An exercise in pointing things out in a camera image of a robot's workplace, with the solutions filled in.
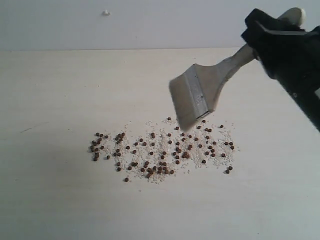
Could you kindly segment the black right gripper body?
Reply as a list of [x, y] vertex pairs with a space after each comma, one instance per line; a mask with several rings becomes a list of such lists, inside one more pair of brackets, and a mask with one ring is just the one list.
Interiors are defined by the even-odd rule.
[[278, 53], [263, 64], [267, 75], [277, 80], [313, 126], [320, 128], [320, 28], [279, 35]]

